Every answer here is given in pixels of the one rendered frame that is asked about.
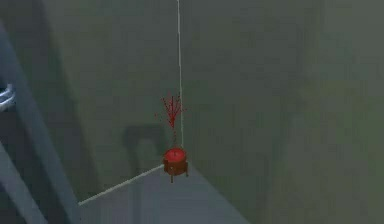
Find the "red houseplant in brown pot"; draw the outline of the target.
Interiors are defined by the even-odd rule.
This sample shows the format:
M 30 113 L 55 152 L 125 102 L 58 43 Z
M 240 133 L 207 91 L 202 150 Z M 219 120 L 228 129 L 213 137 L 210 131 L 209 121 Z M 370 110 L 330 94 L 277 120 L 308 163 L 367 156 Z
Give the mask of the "red houseplant in brown pot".
M 183 143 L 182 116 L 185 113 L 181 94 L 169 95 L 161 98 L 164 115 L 156 114 L 160 120 L 164 120 L 171 131 L 171 143 L 162 154 L 163 170 L 170 176 L 170 182 L 179 175 L 189 176 L 189 163 L 187 152 Z

